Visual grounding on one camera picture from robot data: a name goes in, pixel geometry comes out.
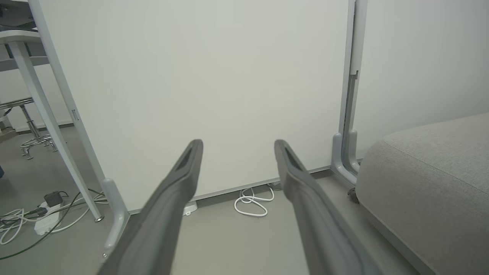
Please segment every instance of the gray sofa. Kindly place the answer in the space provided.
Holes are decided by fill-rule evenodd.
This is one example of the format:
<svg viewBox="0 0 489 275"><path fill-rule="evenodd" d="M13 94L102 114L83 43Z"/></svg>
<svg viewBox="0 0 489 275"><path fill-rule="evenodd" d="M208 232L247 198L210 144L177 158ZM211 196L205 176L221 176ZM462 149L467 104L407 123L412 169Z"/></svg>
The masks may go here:
<svg viewBox="0 0 489 275"><path fill-rule="evenodd" d="M385 137L356 195L420 273L489 274L489 113Z"/></svg>

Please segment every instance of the wall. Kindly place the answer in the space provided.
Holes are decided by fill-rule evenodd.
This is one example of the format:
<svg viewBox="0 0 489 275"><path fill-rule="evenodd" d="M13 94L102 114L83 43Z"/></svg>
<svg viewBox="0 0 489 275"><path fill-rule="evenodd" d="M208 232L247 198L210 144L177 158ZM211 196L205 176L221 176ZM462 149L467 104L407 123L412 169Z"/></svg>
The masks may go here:
<svg viewBox="0 0 489 275"><path fill-rule="evenodd" d="M489 1L369 0L357 158L390 133L489 112Z"/></svg>
<svg viewBox="0 0 489 275"><path fill-rule="evenodd" d="M40 3L96 156L129 210L194 138L204 142L196 196L276 178L278 138L308 169L331 164L347 1Z"/></svg>
<svg viewBox="0 0 489 275"><path fill-rule="evenodd" d="M51 66L45 64L35 66L34 68L58 124L72 123ZM18 69L0 72L0 83L0 101L3 103L31 96ZM38 127L45 127L41 115L34 104L27 104L26 109ZM20 107L14 107L7 117L12 128L17 132L29 130Z"/></svg>

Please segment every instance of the black caster wheel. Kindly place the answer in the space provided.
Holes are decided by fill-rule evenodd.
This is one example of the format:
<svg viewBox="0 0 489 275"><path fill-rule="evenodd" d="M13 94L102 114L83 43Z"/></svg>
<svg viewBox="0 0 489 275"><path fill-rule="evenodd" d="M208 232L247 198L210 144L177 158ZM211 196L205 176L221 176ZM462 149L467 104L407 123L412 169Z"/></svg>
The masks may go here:
<svg viewBox="0 0 489 275"><path fill-rule="evenodd" d="M358 198L356 197L355 187L353 187L352 189L350 189L350 191L348 191L348 196L350 197L350 200L352 200L352 202L356 204L360 203L358 201Z"/></svg>

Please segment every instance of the white table leg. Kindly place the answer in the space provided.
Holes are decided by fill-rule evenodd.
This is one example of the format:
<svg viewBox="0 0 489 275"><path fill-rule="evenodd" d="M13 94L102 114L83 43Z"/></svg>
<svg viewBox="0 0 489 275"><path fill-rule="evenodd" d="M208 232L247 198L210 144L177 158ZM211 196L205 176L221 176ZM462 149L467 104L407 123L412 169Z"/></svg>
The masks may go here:
<svg viewBox="0 0 489 275"><path fill-rule="evenodd" d="M60 128L56 119L54 118L53 112L49 103L47 101L46 95L44 94L43 88L41 87L41 83L39 82L39 78L37 78L36 71L34 70L34 66L29 58L29 54L27 53L27 49L25 47L24 42L9 42L10 50L12 51L12 55L14 56L15 62L19 67L22 78L29 89L32 98L34 99L34 103L36 104L41 117L46 125L47 130L51 134L54 143L58 147L58 150L63 158L68 170L75 180L80 193L83 195L83 198L87 202L88 207L90 208L92 214L95 217L95 222L101 221L104 217L100 215L93 198L90 196L89 190L83 181L82 176L80 175L80 171L78 171L78 167L75 164L75 160L71 156L71 153L68 150L65 139L61 135Z"/></svg>

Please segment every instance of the white power strip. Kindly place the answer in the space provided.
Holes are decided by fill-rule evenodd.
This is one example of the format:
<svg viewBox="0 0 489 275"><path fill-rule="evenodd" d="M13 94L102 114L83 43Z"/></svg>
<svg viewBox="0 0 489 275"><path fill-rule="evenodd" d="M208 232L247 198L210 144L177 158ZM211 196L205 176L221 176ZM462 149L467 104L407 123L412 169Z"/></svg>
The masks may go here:
<svg viewBox="0 0 489 275"><path fill-rule="evenodd" d="M47 206L47 202L43 202L39 207L45 207L48 213L51 213L57 209L59 209L62 204L55 205L53 207ZM59 212L53 213L40 221L36 222L34 226L34 230L38 235L44 235L48 233L53 227L60 221L61 215Z"/></svg>

